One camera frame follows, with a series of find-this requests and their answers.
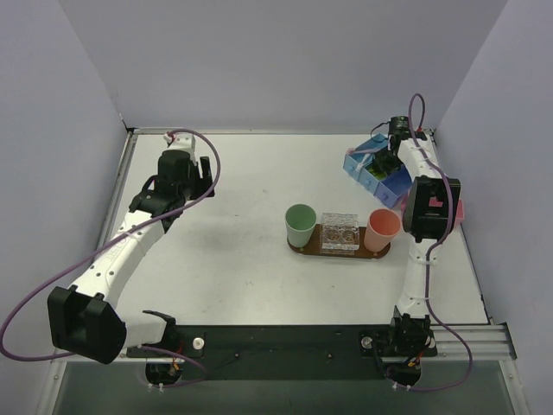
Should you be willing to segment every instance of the white wall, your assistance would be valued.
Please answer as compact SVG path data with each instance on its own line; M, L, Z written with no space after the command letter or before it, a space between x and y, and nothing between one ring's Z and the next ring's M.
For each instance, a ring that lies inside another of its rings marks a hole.
M536 414L553 405L552 16L550 0L509 1L437 135L463 186L484 300L509 323Z
M0 321L95 246L125 130L55 0L0 12ZM11 351L52 352L46 295L7 333ZM0 356L0 413L35 413L47 363Z
M506 0L60 0L127 125L436 126Z

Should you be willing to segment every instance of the white tabletop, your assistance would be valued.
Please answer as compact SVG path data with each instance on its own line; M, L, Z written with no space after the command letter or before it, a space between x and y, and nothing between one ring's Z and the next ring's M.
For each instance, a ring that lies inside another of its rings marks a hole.
M358 214L364 226L382 205L342 169L346 149L364 136L210 135L222 172L216 195L186 211L150 250L125 287L118 311L157 310L178 324L374 324L390 322L401 293L410 236L399 234L382 259L307 257L286 242L284 213L306 203ZM118 207L156 173L166 144L137 139ZM209 155L198 141L197 156ZM445 242L431 282L445 322L487 323L460 230Z

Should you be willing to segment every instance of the pink cup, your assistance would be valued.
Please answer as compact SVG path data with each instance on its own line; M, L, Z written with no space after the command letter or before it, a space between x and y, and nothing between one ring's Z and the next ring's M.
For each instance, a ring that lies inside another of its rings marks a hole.
M399 216L388 209L378 209L371 213L366 225L365 248L371 252L380 252L401 229Z

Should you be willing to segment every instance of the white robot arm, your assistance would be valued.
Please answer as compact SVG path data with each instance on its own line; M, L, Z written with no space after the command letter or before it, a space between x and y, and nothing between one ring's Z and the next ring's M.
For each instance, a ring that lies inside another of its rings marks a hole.
M68 289L56 287L48 297L50 329L56 347L110 363L122 348L160 342L167 325L175 324L175 319L158 312L140 310L132 316L116 312L130 276L179 215L154 221L137 231L133 228L184 206L213 183L207 157L200 159L200 177L194 137L167 137L167 140L169 147L159 158L157 175L135 196L113 236L120 241L102 252Z
M415 142L407 117L391 118L389 124L389 146L382 157L388 157L392 165L394 160L402 162L413 181L402 218L404 231L410 233L412 240L404 288L391 322L390 345L399 354L412 355L424 350L432 336L427 302L430 272L440 248L436 242L444 237L451 220L448 190L452 195L454 218L461 184L457 179L446 178L449 187L446 189L442 174L436 169L439 167L430 140L418 131Z

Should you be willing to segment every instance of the blue container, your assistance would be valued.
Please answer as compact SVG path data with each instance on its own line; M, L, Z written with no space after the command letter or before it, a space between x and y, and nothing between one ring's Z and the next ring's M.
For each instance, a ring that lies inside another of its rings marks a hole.
M378 183L377 189L374 192L384 205L392 209L396 206L411 188L412 180L405 166Z
M378 184L380 183L380 180L377 179L375 176L373 176L369 170L366 168L369 167L369 165L372 163L372 158L369 164L366 164L365 167L361 170L361 174L359 175L358 182L363 185L364 188L366 188L369 192L371 192L374 195L374 192L377 191Z
M386 136L384 136L383 134L377 134L373 138L369 138L360 146L355 147L355 150L371 150L371 149L380 150L380 149L383 149L386 145L388 145L388 142L386 141ZM359 181L359 176L361 172L364 170L363 167L369 164L374 158L373 155L370 155L363 163L362 168L358 169L359 163L361 163L361 161L363 160L363 157L365 157L365 154L352 154L352 155L346 154L346 156L344 157L344 170L356 182Z
M378 134L365 141L356 150L383 149L388 142L386 137ZM356 182L359 182L364 188L371 192L377 199L382 201L387 208L393 208L400 202L409 191L412 181L405 166L383 180L377 179L368 171L368 166L372 163L374 155L370 155L361 168L359 163L363 160L365 154L346 154L344 158L344 170Z

